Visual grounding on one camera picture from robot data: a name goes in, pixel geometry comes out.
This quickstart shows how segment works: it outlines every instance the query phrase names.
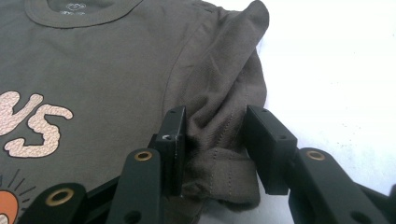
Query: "white background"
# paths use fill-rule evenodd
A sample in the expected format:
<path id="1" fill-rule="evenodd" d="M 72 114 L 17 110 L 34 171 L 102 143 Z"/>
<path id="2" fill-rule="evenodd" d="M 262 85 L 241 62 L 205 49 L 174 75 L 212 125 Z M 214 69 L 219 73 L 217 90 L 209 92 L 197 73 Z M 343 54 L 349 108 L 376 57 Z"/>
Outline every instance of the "white background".
<path id="1" fill-rule="evenodd" d="M 207 0 L 243 10 L 248 0 Z M 258 46 L 265 107 L 299 139 L 331 153 L 350 177 L 389 195 L 396 184 L 396 1 L 263 0 Z M 216 202 L 200 224 L 293 223 L 286 196 L 234 213 Z"/>

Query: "shirt sleeve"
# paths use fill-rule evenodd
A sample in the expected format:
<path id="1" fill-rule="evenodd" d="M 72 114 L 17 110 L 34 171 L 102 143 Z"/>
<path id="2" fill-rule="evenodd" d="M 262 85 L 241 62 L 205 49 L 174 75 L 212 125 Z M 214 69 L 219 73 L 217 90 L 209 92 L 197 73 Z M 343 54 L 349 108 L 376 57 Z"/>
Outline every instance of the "shirt sleeve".
<path id="1" fill-rule="evenodd" d="M 187 108 L 183 194 L 232 204 L 260 202 L 254 162 L 241 145 L 247 105 L 263 105 L 266 88 L 256 46 L 269 24 L 260 1 L 242 12 L 212 8 L 180 53 L 163 112 Z"/>

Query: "printed graphic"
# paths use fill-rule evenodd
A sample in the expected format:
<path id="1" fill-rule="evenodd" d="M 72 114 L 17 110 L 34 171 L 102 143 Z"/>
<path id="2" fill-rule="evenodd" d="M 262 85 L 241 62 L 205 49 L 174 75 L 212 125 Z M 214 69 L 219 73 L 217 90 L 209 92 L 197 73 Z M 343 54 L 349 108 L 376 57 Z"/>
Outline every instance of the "printed graphic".
<path id="1" fill-rule="evenodd" d="M 84 8 L 86 8 L 87 5 L 83 4 L 83 3 L 70 3 L 66 5 L 66 8 L 69 9 L 70 11 L 60 11 L 61 14 L 63 15 L 85 15 L 85 12 L 79 11 L 82 10 Z"/>
<path id="2" fill-rule="evenodd" d="M 83 4 L 83 3 L 80 3 L 80 4 L 73 4 L 73 3 L 70 3 L 70 4 L 67 4 L 67 8 L 69 8 L 70 10 L 72 10 L 72 11 L 77 11 L 77 10 L 80 10 L 80 9 L 83 9 L 83 8 L 85 8 L 87 5 L 85 5 L 85 4 Z"/>
<path id="3" fill-rule="evenodd" d="M 3 176 L 0 175 L 0 224 L 17 223 L 18 214 L 26 209 L 23 204 L 30 201 L 28 195 L 35 189 L 23 185 L 25 178 L 20 179 L 19 172 L 17 170 L 8 184 L 3 182 Z"/>
<path id="4" fill-rule="evenodd" d="M 13 108 L 20 100 L 20 94 L 16 91 L 8 91 L 0 95 L 0 136 L 12 132 L 28 115 L 37 107 L 44 97 L 34 94 L 29 102 L 19 112 L 13 114 Z M 29 118 L 27 125 L 35 133 L 41 133 L 43 145 L 25 146 L 23 138 L 14 139 L 6 143 L 4 150 L 8 151 L 9 156 L 18 158 L 39 158 L 53 153 L 59 146 L 61 134 L 56 125 L 47 123 L 46 115 L 73 118 L 73 113 L 60 106 L 42 105 L 35 114 Z"/>

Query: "t-shirt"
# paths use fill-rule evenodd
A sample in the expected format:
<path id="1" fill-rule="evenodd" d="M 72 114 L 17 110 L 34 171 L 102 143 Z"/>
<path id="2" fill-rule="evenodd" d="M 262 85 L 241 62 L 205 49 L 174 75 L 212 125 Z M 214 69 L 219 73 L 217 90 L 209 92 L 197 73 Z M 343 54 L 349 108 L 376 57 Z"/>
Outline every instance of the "t-shirt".
<path id="1" fill-rule="evenodd" d="M 260 1 L 243 12 L 186 0 L 0 1 L 0 220 L 14 223 L 51 186 L 88 191 L 120 175 L 178 105 L 188 154 L 177 200 L 258 204 L 239 130 L 246 105 L 264 103 L 255 47 L 268 22 Z M 196 220 L 199 209 L 180 204 L 167 206 Z"/>

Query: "orange graphic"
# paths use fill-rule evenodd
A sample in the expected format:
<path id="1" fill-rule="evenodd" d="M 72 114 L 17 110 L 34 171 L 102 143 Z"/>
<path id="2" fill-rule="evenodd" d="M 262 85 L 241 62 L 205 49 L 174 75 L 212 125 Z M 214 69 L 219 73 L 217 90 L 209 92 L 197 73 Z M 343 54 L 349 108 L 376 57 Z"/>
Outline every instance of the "orange graphic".
<path id="1" fill-rule="evenodd" d="M 6 217 L 7 224 L 14 224 L 18 214 L 18 200 L 8 191 L 0 190 L 0 222 Z"/>

